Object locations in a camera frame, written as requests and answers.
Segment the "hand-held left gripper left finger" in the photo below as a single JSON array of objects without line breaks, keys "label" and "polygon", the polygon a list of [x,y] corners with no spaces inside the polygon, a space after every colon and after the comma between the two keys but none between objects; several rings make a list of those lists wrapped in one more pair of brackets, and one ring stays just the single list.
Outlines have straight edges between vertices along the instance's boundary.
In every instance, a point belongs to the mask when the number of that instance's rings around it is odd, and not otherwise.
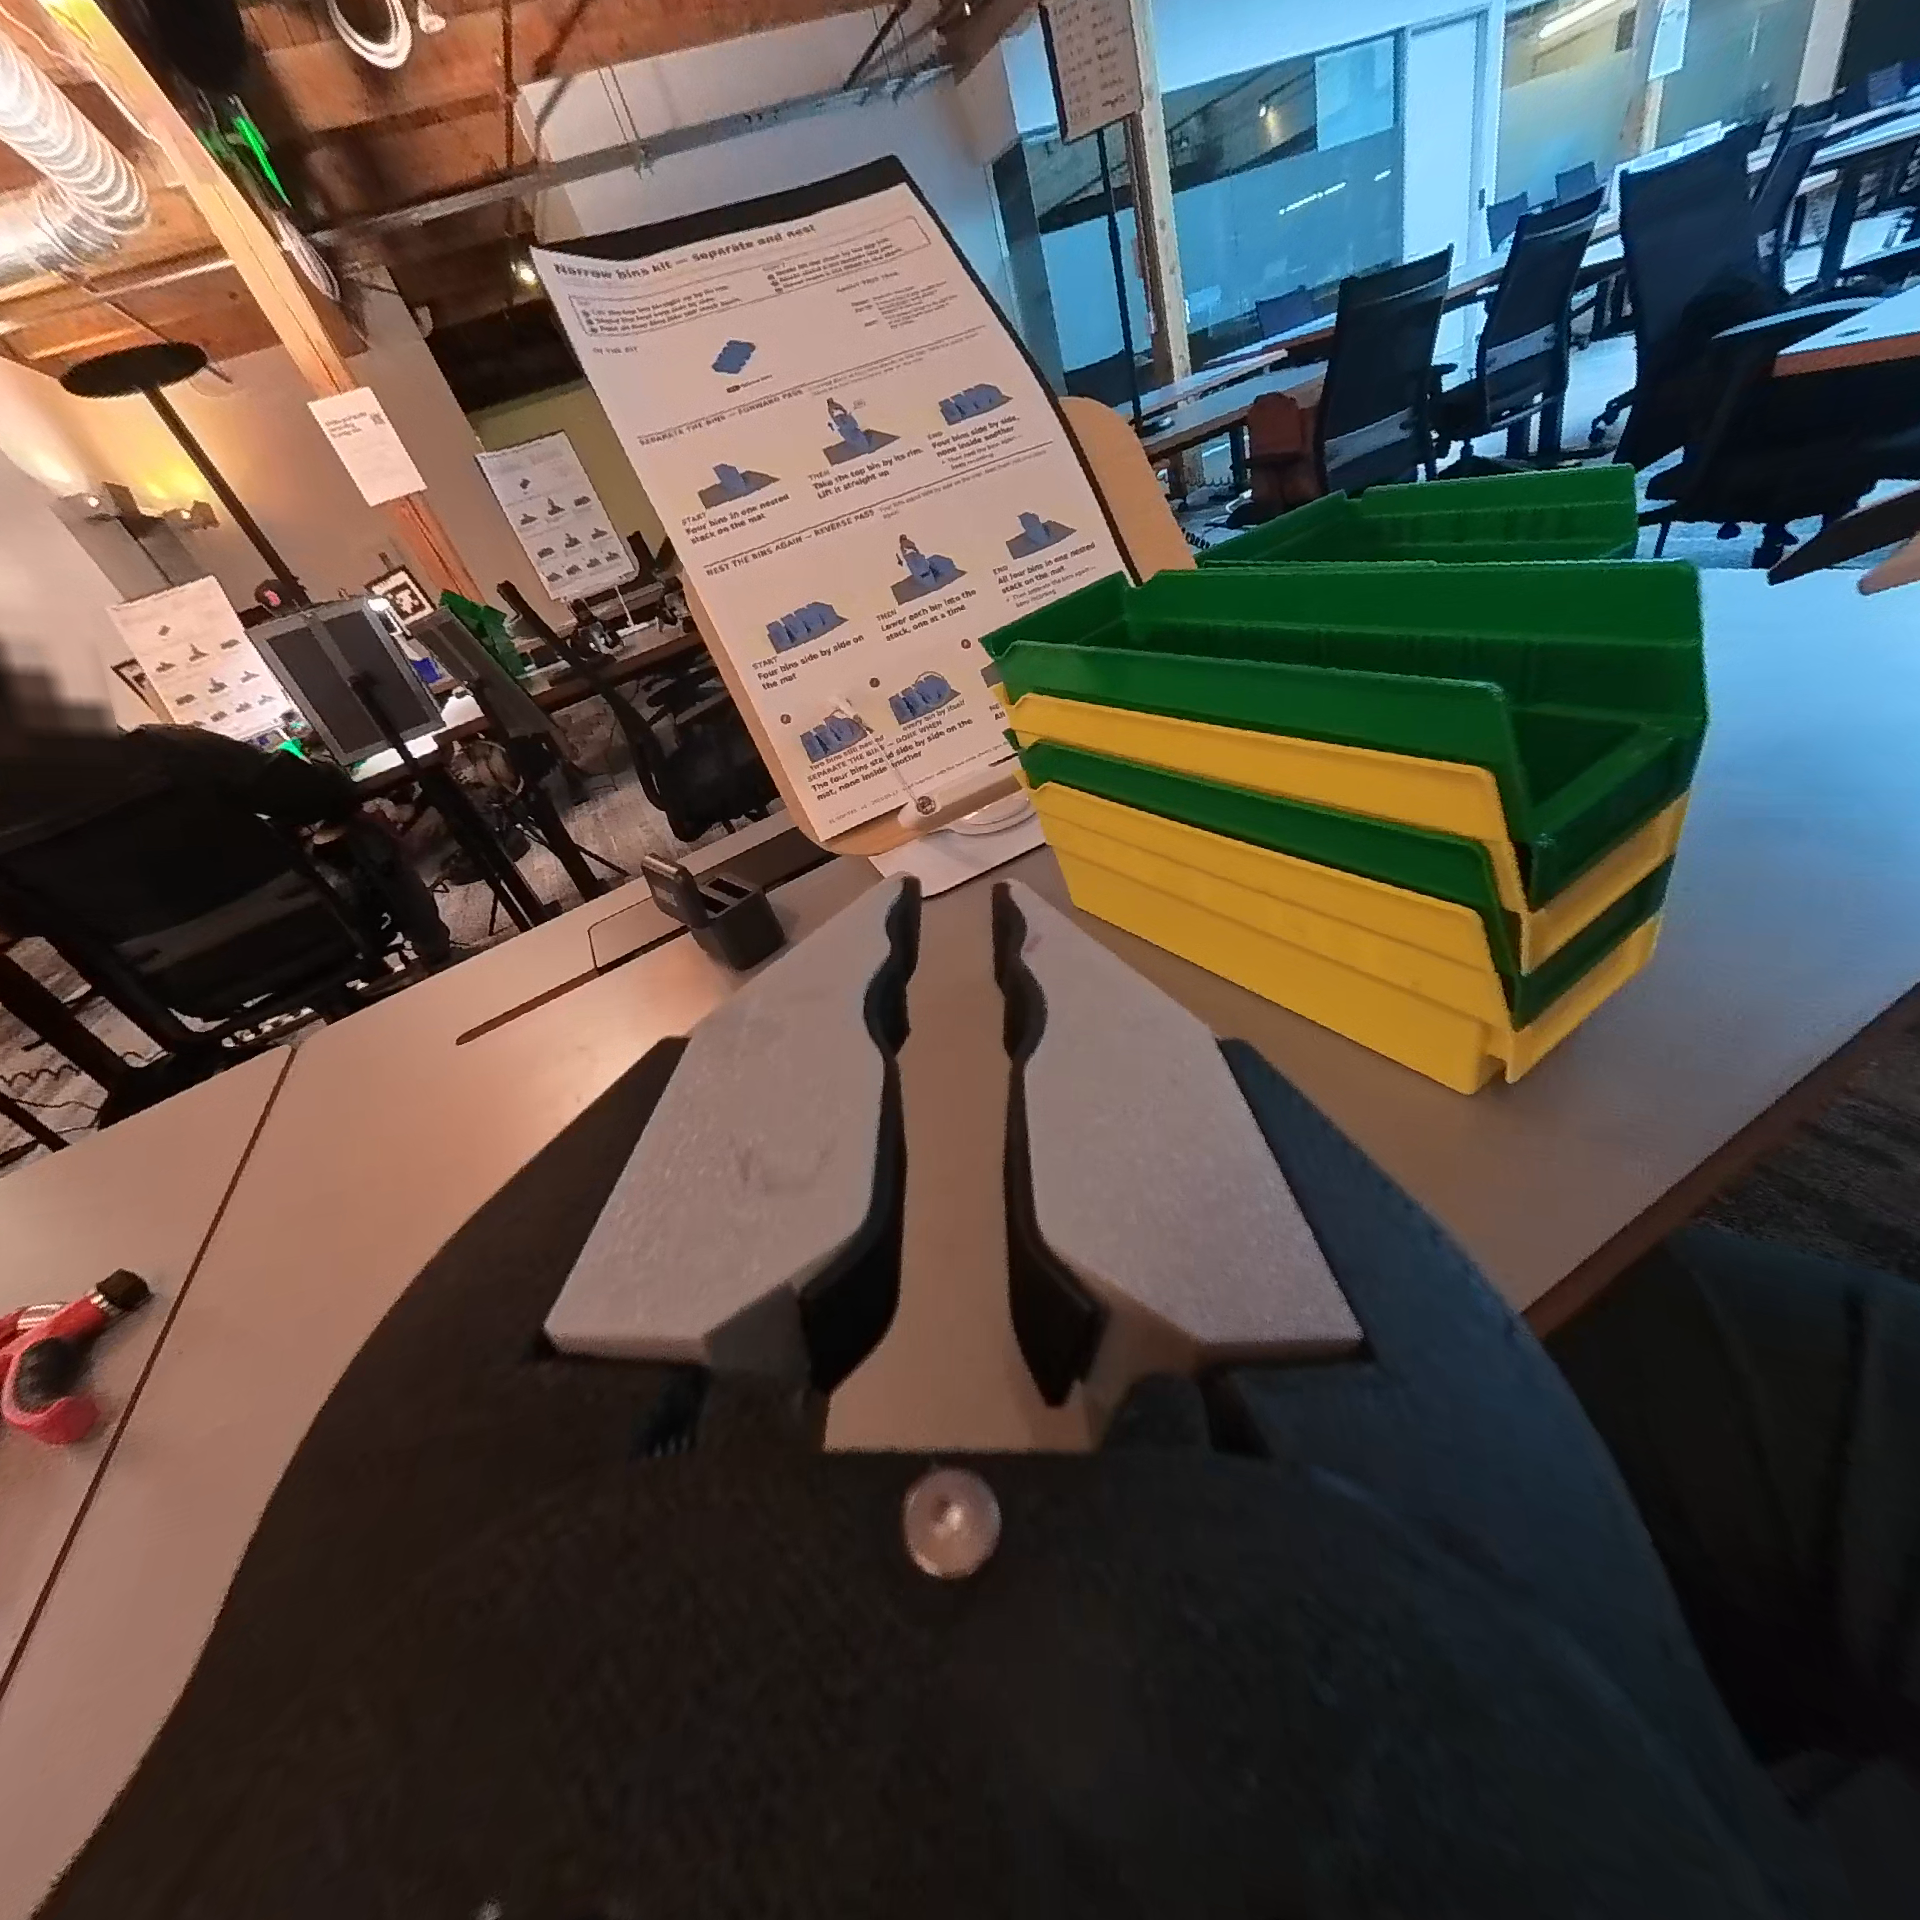
[{"label": "hand-held left gripper left finger", "polygon": [[554,1314],[566,1357],[840,1386],[901,1306],[918,882],[705,1012]]}]

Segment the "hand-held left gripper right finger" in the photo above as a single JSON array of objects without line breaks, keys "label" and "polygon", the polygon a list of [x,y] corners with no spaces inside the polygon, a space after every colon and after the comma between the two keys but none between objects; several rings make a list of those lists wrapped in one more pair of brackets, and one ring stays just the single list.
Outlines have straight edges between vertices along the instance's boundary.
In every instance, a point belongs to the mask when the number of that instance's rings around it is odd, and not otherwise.
[{"label": "hand-held left gripper right finger", "polygon": [[1362,1328],[1223,1048],[1030,883],[991,892],[1010,1306],[1043,1404],[1343,1364]]}]

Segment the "yellow plastic bin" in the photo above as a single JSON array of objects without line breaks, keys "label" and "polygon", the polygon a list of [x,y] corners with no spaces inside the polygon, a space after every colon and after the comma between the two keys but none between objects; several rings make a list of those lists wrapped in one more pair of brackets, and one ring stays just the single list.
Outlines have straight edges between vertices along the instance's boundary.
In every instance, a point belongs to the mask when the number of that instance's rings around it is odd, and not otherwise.
[{"label": "yellow plastic bin", "polygon": [[1434,761],[1368,746],[1337,746],[1309,733],[1259,733],[1223,725],[1190,725],[1161,712],[1017,695],[1010,708],[1016,740],[1068,746],[1158,773],[1212,778],[1277,799],[1309,799],[1396,828],[1434,828],[1481,844],[1495,910],[1515,923],[1520,969],[1534,975],[1565,950],[1606,910],[1665,868],[1680,844],[1692,792],[1676,792],[1632,828],[1606,828],[1593,861],[1544,883],[1550,843],[1520,843],[1502,812],[1502,785],[1481,761]]},{"label": "yellow plastic bin", "polygon": [[1080,796],[1080,792],[1033,792],[1033,812],[1043,812],[1043,828],[1046,828],[1046,844],[1080,844],[1080,843],[1116,843],[1125,858],[1161,858],[1175,868],[1190,868],[1190,872],[1209,872],[1222,883],[1232,883],[1232,913],[1244,913],[1255,896],[1271,896],[1271,903],[1292,903],[1292,910],[1312,910],[1326,919],[1343,919],[1343,923],[1357,923],[1357,930],[1373,930],[1373,938],[1391,938],[1403,948],[1427,948],[1427,938],[1481,938],[1475,913],[1455,913],[1446,903],[1420,903],[1420,896],[1403,896],[1403,892],[1388,892],[1388,913],[1368,913],[1350,896],[1350,872],[1332,872],[1332,868],[1295,868],[1284,858],[1271,858],[1259,844],[1234,844],[1234,843],[1212,843],[1200,828],[1181,828],[1168,817],[1140,817],[1140,812],[1125,812],[1116,799],[1096,799],[1096,796]]},{"label": "yellow plastic bin", "polygon": [[1125,858],[1116,843],[1056,844],[1068,903],[1161,948],[1309,1022],[1337,1028],[1461,1098],[1523,1080],[1658,950],[1658,919],[1634,923],[1587,979],[1532,1022],[1508,1022],[1494,963],[1455,963],[1427,948],[1255,896],[1161,858]]}]

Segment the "green plastic bin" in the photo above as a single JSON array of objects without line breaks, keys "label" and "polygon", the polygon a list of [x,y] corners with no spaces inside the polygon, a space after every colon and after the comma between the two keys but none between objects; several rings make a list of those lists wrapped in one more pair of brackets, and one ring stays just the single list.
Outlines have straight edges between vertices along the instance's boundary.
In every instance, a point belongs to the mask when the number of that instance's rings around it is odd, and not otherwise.
[{"label": "green plastic bin", "polygon": [[1488,478],[1373,487],[1197,550],[1197,566],[1284,565],[1610,565],[1634,559],[1632,468],[1523,468]]},{"label": "green plastic bin", "polygon": [[1056,740],[1023,746],[1017,766],[1030,792],[1080,792],[1140,817],[1168,817],[1212,843],[1259,844],[1295,868],[1350,872],[1350,896],[1368,913],[1388,913],[1388,892],[1475,913],[1481,938],[1433,930],[1427,948],[1461,948],[1471,963],[1494,963],[1508,1022],[1520,1028],[1550,1019],[1557,994],[1572,994],[1596,963],[1610,963],[1640,923],[1658,919],[1686,828],[1686,799],[1670,799],[1550,910],[1523,910],[1520,858],[1508,843],[1265,796],[1246,785],[1222,785]]},{"label": "green plastic bin", "polygon": [[1000,700],[1481,761],[1544,883],[1692,792],[1708,733],[1686,565],[1284,565],[1104,580],[986,643]]}]

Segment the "small black box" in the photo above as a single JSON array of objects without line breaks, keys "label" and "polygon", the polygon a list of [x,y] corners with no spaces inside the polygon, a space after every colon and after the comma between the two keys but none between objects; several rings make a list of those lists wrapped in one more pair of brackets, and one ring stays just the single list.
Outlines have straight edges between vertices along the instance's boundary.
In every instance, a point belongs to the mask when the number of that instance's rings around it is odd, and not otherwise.
[{"label": "small black box", "polygon": [[668,858],[643,858],[649,910],[679,923],[713,963],[753,975],[786,948],[774,903],[736,872],[694,872]]}]

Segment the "white stand base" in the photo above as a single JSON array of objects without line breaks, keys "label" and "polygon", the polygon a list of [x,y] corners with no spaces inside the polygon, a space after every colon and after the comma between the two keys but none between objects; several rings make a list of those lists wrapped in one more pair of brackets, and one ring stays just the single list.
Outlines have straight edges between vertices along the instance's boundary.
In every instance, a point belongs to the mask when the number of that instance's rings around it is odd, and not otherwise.
[{"label": "white stand base", "polygon": [[882,850],[873,868],[889,882],[901,872],[918,882],[925,896],[949,896],[971,882],[986,882],[1017,861],[1023,850],[1043,850],[1043,843],[1046,843],[1043,812],[1030,792],[1016,778],[997,796],[971,796],[958,812],[938,817],[898,850]]}]

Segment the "black office chair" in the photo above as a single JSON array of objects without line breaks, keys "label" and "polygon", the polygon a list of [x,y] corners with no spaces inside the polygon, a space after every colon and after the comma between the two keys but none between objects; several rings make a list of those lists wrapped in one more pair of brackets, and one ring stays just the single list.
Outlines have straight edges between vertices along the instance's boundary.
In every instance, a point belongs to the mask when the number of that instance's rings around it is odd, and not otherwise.
[{"label": "black office chair", "polygon": [[1434,326],[1455,291],[1455,243],[1343,281],[1337,336],[1312,407],[1312,468],[1326,498],[1434,474]]},{"label": "black office chair", "polygon": [[1606,210],[1606,187],[1523,210],[1494,291],[1471,441],[1502,428],[1508,461],[1554,461],[1572,389],[1572,303]]},{"label": "black office chair", "polygon": [[347,1019],[408,941],[312,828],[231,799],[132,796],[4,828],[4,923],[71,960],[170,1053]]},{"label": "black office chair", "polygon": [[1875,487],[1916,478],[1916,350],[1785,350],[1879,303],[1785,303],[1761,264],[1747,155],[1719,141],[1619,178],[1619,259],[1634,312],[1634,389],[1617,461],[1650,474],[1650,517],[1761,531],[1751,566],[1784,566],[1795,525],[1848,517]]},{"label": "black office chair", "polygon": [[590,663],[587,686],[605,700],[613,729],[635,759],[643,796],[662,812],[679,844],[771,817],[779,799],[779,785],[705,653],[622,686]]}]

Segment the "grey tablet screen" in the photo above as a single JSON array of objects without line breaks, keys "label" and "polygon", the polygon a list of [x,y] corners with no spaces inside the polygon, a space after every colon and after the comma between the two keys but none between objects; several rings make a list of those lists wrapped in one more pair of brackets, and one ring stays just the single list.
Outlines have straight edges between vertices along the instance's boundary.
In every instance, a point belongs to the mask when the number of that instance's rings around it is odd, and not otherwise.
[{"label": "grey tablet screen", "polygon": [[385,596],[279,610],[251,627],[251,648],[322,752],[347,766],[364,766],[377,752],[408,759],[426,740],[436,746],[444,729]]}]

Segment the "small instruction poster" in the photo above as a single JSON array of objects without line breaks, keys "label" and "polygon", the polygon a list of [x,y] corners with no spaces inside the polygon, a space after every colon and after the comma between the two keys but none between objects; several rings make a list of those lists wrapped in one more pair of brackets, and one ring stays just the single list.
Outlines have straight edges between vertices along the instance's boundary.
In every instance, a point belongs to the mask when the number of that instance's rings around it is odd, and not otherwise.
[{"label": "small instruction poster", "polygon": [[643,580],[631,538],[563,428],[479,449],[479,474],[544,602],[572,608]]},{"label": "small instruction poster", "polygon": [[220,580],[119,602],[114,627],[177,729],[279,733],[287,688]]}]

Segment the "wooden poster stand board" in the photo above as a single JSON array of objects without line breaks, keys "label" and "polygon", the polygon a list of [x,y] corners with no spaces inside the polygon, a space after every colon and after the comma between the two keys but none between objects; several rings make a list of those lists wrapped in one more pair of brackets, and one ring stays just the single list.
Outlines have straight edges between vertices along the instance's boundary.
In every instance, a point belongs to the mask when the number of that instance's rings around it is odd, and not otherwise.
[{"label": "wooden poster stand board", "polygon": [[[1116,538],[1125,550],[1125,566],[1137,580],[1158,580],[1168,566],[1197,566],[1184,531],[1175,525],[1158,468],[1146,461],[1140,434],[1094,394],[1056,403],[1072,449],[1094,468],[1094,491],[1116,525]],[[979,822],[986,833],[1017,822],[1030,812],[1030,796],[1017,785],[1017,761],[997,761],[986,773],[962,773],[958,785],[942,785],[931,810],[907,799],[901,812],[869,817],[855,828],[826,833],[800,822],[794,785],[779,773],[779,799],[791,822],[826,844],[830,858],[882,858],[931,843],[938,828]]]}]

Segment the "large instruction poster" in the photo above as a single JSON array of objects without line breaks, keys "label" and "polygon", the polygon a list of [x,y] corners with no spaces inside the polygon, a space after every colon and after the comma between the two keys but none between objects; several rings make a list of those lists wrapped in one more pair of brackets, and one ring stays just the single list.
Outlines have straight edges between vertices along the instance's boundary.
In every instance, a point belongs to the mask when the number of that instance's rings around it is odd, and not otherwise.
[{"label": "large instruction poster", "polygon": [[889,844],[991,792],[1016,746],[986,643],[1137,574],[918,178],[882,155],[536,274],[786,812]]}]

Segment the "white paper note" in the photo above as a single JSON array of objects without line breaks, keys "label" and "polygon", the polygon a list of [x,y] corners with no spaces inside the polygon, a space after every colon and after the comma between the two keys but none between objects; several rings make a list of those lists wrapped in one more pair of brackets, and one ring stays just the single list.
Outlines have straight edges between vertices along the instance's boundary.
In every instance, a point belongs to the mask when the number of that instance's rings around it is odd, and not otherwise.
[{"label": "white paper note", "polygon": [[426,468],[393,434],[393,418],[367,384],[340,389],[340,394],[312,394],[309,410],[367,505],[393,505],[428,491]]}]

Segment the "hanging white sign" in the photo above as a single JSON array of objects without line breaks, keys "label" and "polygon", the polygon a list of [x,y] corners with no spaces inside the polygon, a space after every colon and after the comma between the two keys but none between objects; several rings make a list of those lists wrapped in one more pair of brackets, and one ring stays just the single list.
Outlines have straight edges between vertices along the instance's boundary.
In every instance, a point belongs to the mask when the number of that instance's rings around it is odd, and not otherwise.
[{"label": "hanging white sign", "polygon": [[1140,116],[1146,74],[1129,0],[1043,0],[1043,43],[1063,146]]}]

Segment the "red handled tool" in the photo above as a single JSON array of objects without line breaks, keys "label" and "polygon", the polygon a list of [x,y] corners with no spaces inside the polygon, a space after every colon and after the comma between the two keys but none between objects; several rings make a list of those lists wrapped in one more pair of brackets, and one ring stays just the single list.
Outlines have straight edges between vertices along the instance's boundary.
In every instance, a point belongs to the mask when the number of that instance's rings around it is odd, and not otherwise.
[{"label": "red handled tool", "polygon": [[100,1423],[90,1357],[114,1325],[151,1305],[151,1279],[114,1269],[71,1305],[36,1305],[0,1320],[0,1418],[38,1445],[77,1445]]}]

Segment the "silver ventilation duct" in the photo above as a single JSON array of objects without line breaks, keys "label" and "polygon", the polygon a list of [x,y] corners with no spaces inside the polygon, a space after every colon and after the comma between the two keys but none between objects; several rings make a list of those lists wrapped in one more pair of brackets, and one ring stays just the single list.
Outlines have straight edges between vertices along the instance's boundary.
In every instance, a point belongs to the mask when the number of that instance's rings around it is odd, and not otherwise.
[{"label": "silver ventilation duct", "polygon": [[23,48],[0,33],[0,146],[36,184],[0,193],[0,291],[90,281],[151,226],[151,184]]}]

